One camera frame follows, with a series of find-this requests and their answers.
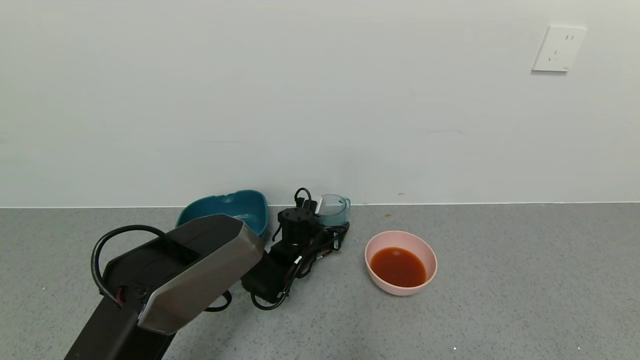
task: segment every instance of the blue plastic basin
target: blue plastic basin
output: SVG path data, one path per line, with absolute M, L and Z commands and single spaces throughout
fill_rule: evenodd
M 182 210 L 175 226 L 207 215 L 226 214 L 244 221 L 258 236 L 264 239 L 269 224 L 267 200 L 261 192 L 240 190 L 228 195 L 203 197 Z

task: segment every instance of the electrical outlet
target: electrical outlet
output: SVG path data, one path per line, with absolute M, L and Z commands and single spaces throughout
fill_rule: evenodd
M 586 28 L 549 26 L 533 70 L 569 71 L 586 34 Z

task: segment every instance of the gray floor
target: gray floor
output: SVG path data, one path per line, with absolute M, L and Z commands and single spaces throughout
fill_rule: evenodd
M 0 210 L 0 359 L 61 359 L 100 297 L 93 244 L 125 224 L 170 229 L 180 209 Z M 274 311 L 236 284 L 222 313 L 165 359 L 637 359 L 640 204 L 366 206 L 342 251 Z M 436 277 L 412 297 L 368 278 L 378 232 L 424 238 Z M 105 259 L 148 239 L 121 236 Z

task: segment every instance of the black wire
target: black wire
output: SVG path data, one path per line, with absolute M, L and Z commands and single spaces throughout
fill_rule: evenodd
M 300 261 L 296 264 L 295 270 L 293 271 L 293 274 L 291 274 L 291 277 L 289 278 L 289 280 L 287 281 L 287 284 L 282 290 L 282 295 L 278 299 L 278 302 L 276 302 L 273 305 L 265 306 L 265 305 L 259 304 L 255 298 L 255 294 L 251 293 L 251 302 L 253 302 L 253 305 L 260 310 L 273 310 L 276 307 L 282 305 L 282 303 L 284 302 L 284 299 L 287 296 L 289 296 L 289 290 L 291 289 L 291 285 L 293 284 L 293 279 L 296 278 L 296 273 L 298 272 L 298 270 L 300 270 L 301 264 L 302 264 L 302 259 L 300 259 Z
M 317 260 L 317 255 L 312 257 L 310 261 L 307 261 L 308 267 L 305 266 L 305 268 L 307 268 L 307 271 L 300 273 L 298 275 L 299 279 L 302 279 L 303 277 L 307 276 L 311 272 L 311 268 L 314 266 L 314 263 L 316 262 L 316 260 Z
M 340 234 L 344 234 L 344 233 L 347 232 L 347 230 L 349 230 L 349 223 L 347 222 L 346 224 L 347 225 L 328 226 L 328 227 L 324 227 L 323 229 L 335 231 L 336 233 L 340 233 Z
M 209 306 L 208 308 L 204 309 L 204 311 L 206 311 L 208 313 L 217 313 L 218 311 L 222 311 L 222 310 L 228 308 L 229 304 L 231 304 L 231 299 L 232 299 L 231 292 L 229 292 L 227 290 L 224 293 L 222 293 L 222 296 L 225 297 L 225 300 L 227 301 L 226 304 L 224 304 L 222 306 L 217 306 L 217 307 Z
M 276 230 L 276 232 L 271 237 L 271 241 L 276 242 L 276 235 L 278 235 L 278 233 L 280 232 L 280 229 L 282 229 L 282 224 L 278 226 L 278 230 Z
M 95 244 L 93 248 L 93 252 L 91 254 L 91 276 L 93 277 L 93 281 L 95 282 L 95 285 L 98 287 L 98 290 L 100 290 L 100 292 L 104 296 L 108 297 L 114 303 L 116 303 L 118 307 L 121 307 L 122 304 L 118 300 L 118 297 L 114 295 L 113 291 L 107 288 L 107 285 L 104 282 L 104 279 L 102 278 L 102 274 L 100 273 L 100 264 L 99 264 L 100 253 L 102 252 L 102 247 L 109 239 L 111 239 L 116 235 L 126 233 L 128 231 L 146 231 L 146 232 L 157 235 L 161 239 L 171 242 L 171 239 L 169 239 L 169 237 L 162 230 L 156 229 L 155 227 L 147 226 L 147 225 L 123 226 L 123 227 L 119 227 L 118 229 L 111 230 L 105 235 L 102 235 L 100 240 L 98 240 L 98 242 Z
M 293 203 L 295 204 L 296 199 L 298 198 L 298 194 L 300 193 L 300 191 L 303 191 L 305 193 L 307 193 L 307 197 L 309 198 L 309 204 L 307 205 L 307 209 L 311 209 L 311 193 L 309 192 L 309 190 L 307 190 L 307 188 L 300 188 L 298 189 L 298 191 L 293 194 Z

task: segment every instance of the black motor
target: black motor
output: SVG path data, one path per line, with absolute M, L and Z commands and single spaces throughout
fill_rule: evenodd
M 298 197 L 300 192 L 307 193 L 307 199 Z M 247 274 L 242 277 L 242 286 L 251 293 L 253 304 L 262 310 L 278 307 L 289 294 L 293 279 L 307 276 L 313 263 L 339 250 L 349 222 L 340 226 L 324 227 L 315 215 L 317 202 L 305 188 L 294 195 L 295 208 L 284 209 L 278 213 L 280 226 L 272 240 L 282 232 L 282 239 L 275 243 L 269 252 Z M 272 305 L 259 304 L 256 297 Z

